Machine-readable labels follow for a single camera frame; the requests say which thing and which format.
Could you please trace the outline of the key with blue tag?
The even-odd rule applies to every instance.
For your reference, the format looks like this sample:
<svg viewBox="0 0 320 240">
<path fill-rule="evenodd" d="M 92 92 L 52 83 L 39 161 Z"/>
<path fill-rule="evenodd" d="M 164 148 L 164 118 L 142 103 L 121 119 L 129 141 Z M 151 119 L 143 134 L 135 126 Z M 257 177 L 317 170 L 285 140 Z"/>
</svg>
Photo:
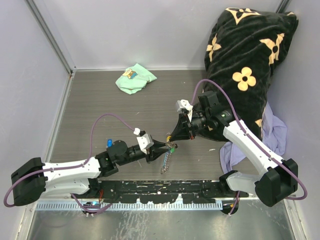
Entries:
<svg viewBox="0 0 320 240">
<path fill-rule="evenodd" d="M 113 144 L 113 140 L 112 140 L 111 138 L 109 138 L 109 139 L 107 140 L 107 145 L 106 145 L 106 147 L 109 148 L 109 147 L 112 146 L 112 144 Z"/>
</svg>

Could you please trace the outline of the blue handled key ring organizer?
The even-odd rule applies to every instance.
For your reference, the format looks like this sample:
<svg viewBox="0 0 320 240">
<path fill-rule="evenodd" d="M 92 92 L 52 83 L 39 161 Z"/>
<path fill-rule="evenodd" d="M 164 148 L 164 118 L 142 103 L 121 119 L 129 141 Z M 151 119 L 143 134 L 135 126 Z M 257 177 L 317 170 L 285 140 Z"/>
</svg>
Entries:
<svg viewBox="0 0 320 240">
<path fill-rule="evenodd" d="M 176 148 L 174 146 L 173 147 L 169 147 L 168 151 L 165 153 L 164 159 L 163 159 L 163 164 L 162 164 L 162 167 L 160 169 L 160 173 L 161 174 L 165 174 L 169 170 L 170 159 L 171 159 L 172 154 L 175 152 L 175 150 L 176 150 Z"/>
</svg>

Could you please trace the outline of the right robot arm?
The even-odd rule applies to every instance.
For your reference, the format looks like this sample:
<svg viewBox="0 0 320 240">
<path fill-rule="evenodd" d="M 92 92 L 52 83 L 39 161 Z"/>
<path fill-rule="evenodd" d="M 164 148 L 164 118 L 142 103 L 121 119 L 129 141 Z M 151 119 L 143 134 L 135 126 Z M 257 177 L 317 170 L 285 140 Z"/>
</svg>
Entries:
<svg viewBox="0 0 320 240">
<path fill-rule="evenodd" d="M 298 189 L 298 165 L 293 159 L 284 160 L 264 145 L 232 112 L 219 103 L 217 95 L 204 92 L 198 97 L 200 109 L 195 110 L 188 100 L 176 102 L 178 122 L 170 142 L 193 140 L 201 130 L 210 127 L 235 144 L 251 161 L 258 174 L 231 170 L 219 178 L 219 191 L 231 197 L 236 191 L 256 195 L 268 207 L 289 197 Z"/>
</svg>

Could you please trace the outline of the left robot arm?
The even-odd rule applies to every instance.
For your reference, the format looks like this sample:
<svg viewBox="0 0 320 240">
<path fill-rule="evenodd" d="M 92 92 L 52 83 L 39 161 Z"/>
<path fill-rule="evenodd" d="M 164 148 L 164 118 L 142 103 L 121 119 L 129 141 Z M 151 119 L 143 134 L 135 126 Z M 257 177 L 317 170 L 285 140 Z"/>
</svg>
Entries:
<svg viewBox="0 0 320 240">
<path fill-rule="evenodd" d="M 109 177 L 118 167 L 141 159 L 148 163 L 167 153 L 169 146 L 157 140 L 131 147 L 122 140 L 115 141 L 106 151 L 89 159 L 43 163 L 34 157 L 11 174 L 13 206 L 20 207 L 36 202 L 40 197 L 74 194 L 95 198 L 100 193 L 98 178 Z"/>
</svg>

